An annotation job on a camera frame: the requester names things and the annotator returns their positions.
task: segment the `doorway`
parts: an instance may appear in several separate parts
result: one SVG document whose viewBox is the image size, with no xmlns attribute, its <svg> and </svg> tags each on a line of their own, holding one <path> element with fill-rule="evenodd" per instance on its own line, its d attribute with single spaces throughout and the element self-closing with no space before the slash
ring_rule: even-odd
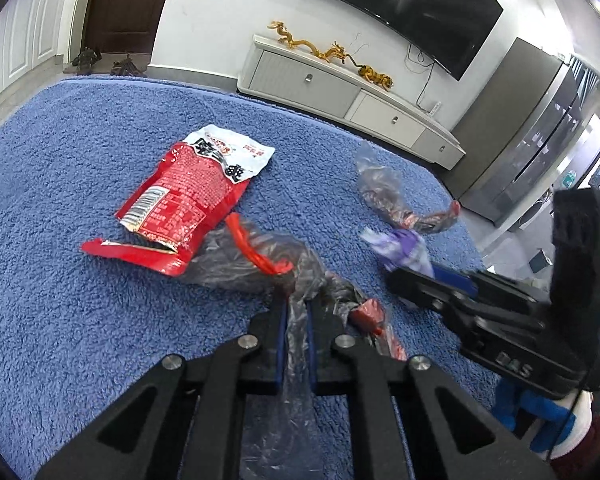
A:
<svg viewBox="0 0 600 480">
<path fill-rule="evenodd" d="M 82 47 L 103 54 L 150 55 L 164 1 L 90 0 Z"/>
</svg>

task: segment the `plastic bag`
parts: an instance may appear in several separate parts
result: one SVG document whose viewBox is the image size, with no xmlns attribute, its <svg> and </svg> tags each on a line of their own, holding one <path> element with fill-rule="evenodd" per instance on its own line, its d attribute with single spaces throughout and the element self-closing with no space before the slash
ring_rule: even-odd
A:
<svg viewBox="0 0 600 480">
<path fill-rule="evenodd" d="M 376 233 L 365 227 L 360 238 L 367 242 L 384 268 L 411 269 L 434 277 L 429 251 L 423 238 L 413 229 L 394 229 L 391 233 Z"/>
<path fill-rule="evenodd" d="M 244 480 L 322 480 L 312 393 L 308 380 L 306 303 L 327 283 L 314 250 L 291 235 L 261 233 L 230 214 L 207 234 L 180 280 L 197 285 L 265 292 L 282 286 L 288 296 L 287 360 L 278 396 L 248 397 L 240 475 Z"/>
<path fill-rule="evenodd" d="M 406 204 L 400 193 L 402 183 L 397 171 L 382 166 L 364 141 L 356 153 L 358 190 L 365 203 L 398 229 L 413 229 L 419 234 L 435 234 L 451 228 L 460 215 L 460 203 L 453 200 L 447 211 L 420 216 Z"/>
</svg>

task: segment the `blue carpet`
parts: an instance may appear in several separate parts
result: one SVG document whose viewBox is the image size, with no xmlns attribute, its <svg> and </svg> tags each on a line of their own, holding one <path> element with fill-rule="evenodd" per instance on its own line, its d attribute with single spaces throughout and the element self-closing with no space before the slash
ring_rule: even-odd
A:
<svg viewBox="0 0 600 480">
<path fill-rule="evenodd" d="M 201 356 L 244 332 L 260 298 L 184 285 L 80 252 L 88 238 L 132 240 L 114 211 L 166 150 L 209 123 L 276 148 L 238 211 L 290 232 L 326 266 L 393 309 L 410 354 L 428 354 L 490 404 L 494 376 L 456 352 L 430 312 L 385 290 L 363 226 L 387 229 L 358 196 L 360 139 L 257 101 L 134 79 L 75 78 L 45 89 L 0 127 L 0 452 L 22 478 L 168 352 Z M 446 208 L 428 171 L 378 148 L 414 209 Z M 464 224 L 427 238 L 432 259 L 480 266 Z M 329 479 L 352 478 L 343 399 L 315 403 Z"/>
</svg>

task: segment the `dark red cloth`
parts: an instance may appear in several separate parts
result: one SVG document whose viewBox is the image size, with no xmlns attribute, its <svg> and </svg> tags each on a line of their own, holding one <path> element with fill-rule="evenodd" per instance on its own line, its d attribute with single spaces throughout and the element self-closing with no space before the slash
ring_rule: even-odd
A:
<svg viewBox="0 0 600 480">
<path fill-rule="evenodd" d="M 589 431 L 575 448 L 566 455 L 551 460 L 558 480 L 571 480 L 588 466 L 600 453 L 600 415 L 594 416 Z"/>
</svg>

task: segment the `metal screw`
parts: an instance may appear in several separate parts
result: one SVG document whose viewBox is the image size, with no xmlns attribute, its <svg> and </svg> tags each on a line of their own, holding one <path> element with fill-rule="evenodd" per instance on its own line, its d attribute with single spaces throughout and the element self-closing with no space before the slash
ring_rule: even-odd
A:
<svg viewBox="0 0 600 480">
<path fill-rule="evenodd" d="M 429 368 L 431 368 L 431 361 L 424 355 L 416 355 L 411 358 L 411 368 L 419 372 L 429 370 Z"/>
<path fill-rule="evenodd" d="M 167 370 L 177 370 L 182 366 L 182 357 L 176 354 L 169 354 L 162 358 L 162 366 Z"/>
<path fill-rule="evenodd" d="M 336 338 L 336 345 L 340 348 L 351 348 L 356 344 L 356 339 L 349 334 L 341 334 Z"/>
<path fill-rule="evenodd" d="M 253 348 L 257 344 L 258 344 L 258 338 L 251 334 L 241 335 L 238 338 L 238 345 L 244 349 Z"/>
</svg>

